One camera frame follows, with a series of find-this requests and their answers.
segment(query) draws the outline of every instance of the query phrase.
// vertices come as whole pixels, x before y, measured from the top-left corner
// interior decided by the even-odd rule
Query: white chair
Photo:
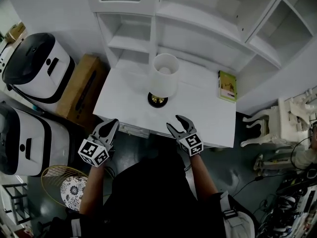
[[[308,137],[306,130],[298,130],[298,122],[290,121],[290,105],[285,103],[282,99],[278,100],[278,106],[273,106],[270,109],[261,110],[251,118],[243,118],[244,122],[251,122],[257,119],[264,121],[256,121],[252,125],[247,125],[251,128],[256,124],[261,124],[261,136],[258,138],[251,138],[241,142],[241,147],[248,144],[283,144],[295,146],[298,142]]]
[[[261,135],[258,138],[251,138],[241,142],[241,147],[245,147],[248,144],[263,144],[263,143],[277,143],[279,140],[279,108],[277,106],[270,109],[261,110],[251,118],[244,117],[244,122],[255,121],[252,125],[247,125],[247,128],[252,128],[256,124],[261,125]]]

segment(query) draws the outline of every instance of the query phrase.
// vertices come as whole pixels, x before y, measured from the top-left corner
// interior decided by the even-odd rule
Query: human arm
[[[211,195],[218,193],[216,186],[199,154],[190,157],[194,175],[195,188],[199,201],[207,201]]]
[[[311,148],[317,152],[317,125],[313,127]]]
[[[79,213],[94,218],[103,205],[104,164],[91,167]]]

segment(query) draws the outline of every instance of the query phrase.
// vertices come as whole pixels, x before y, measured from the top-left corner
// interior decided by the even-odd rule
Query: white lamp shade
[[[160,54],[153,59],[148,84],[149,92],[166,98],[177,92],[179,79],[179,62],[175,56]]]

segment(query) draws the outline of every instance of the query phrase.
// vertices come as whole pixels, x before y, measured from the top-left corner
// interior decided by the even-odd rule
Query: table lamp
[[[154,108],[164,107],[178,88],[179,62],[175,56],[160,54],[153,59],[148,84],[148,101]]]

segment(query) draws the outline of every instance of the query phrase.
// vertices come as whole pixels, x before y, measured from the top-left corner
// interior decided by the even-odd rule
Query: decorative plate
[[[67,177],[63,181],[60,187],[60,195],[68,208],[79,211],[86,182],[86,177]]]

